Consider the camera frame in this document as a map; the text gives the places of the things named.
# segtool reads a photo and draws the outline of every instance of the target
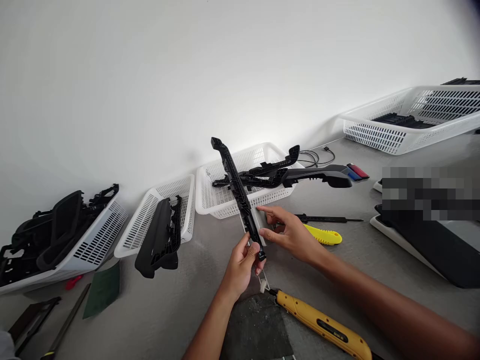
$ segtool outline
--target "green card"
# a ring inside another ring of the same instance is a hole
[[[100,314],[120,294],[120,260],[107,270],[98,271],[93,276],[83,319]]]

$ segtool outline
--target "red plastic part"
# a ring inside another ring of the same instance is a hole
[[[78,275],[77,277],[74,277],[74,278],[71,278],[70,280],[68,280],[66,282],[66,286],[65,286],[65,289],[66,290],[71,290],[75,287],[75,284],[81,279],[83,278],[84,276],[83,275]]]
[[[362,179],[369,179],[370,178],[370,176],[368,176],[367,173],[365,171],[363,171],[361,168],[359,168],[357,165],[350,163],[350,164],[347,164],[347,166],[350,169],[352,169],[352,171],[354,171],[355,174],[357,174]]]

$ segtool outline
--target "yellow utility knife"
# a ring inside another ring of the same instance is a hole
[[[268,292],[276,296],[278,305],[350,356],[358,360],[372,360],[369,346],[357,333],[281,290],[270,289]]]
[[[342,236],[336,231],[321,230],[316,227],[303,224],[308,229],[310,234],[318,240],[320,244],[324,245],[338,245],[342,242]]]

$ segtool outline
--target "blue plastic part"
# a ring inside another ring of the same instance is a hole
[[[362,180],[362,178],[358,176],[351,168],[347,167],[347,169],[348,169],[347,175],[350,177],[350,179],[352,179],[355,182]]]

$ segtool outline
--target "human hand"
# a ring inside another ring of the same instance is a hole
[[[257,255],[260,252],[260,245],[253,242],[250,246],[247,246],[249,239],[250,234],[246,232],[240,242],[233,248],[225,275],[218,289],[219,293],[226,295],[233,302],[237,301],[247,289],[252,266],[255,264],[255,274],[258,275],[263,270],[265,261],[267,261],[266,259],[262,262],[259,261]]]
[[[311,263],[318,258],[319,254],[327,251],[294,214],[280,206],[257,206],[256,208],[266,213],[269,224],[284,224],[277,226],[274,231],[261,228],[260,235],[285,248],[298,260]]]

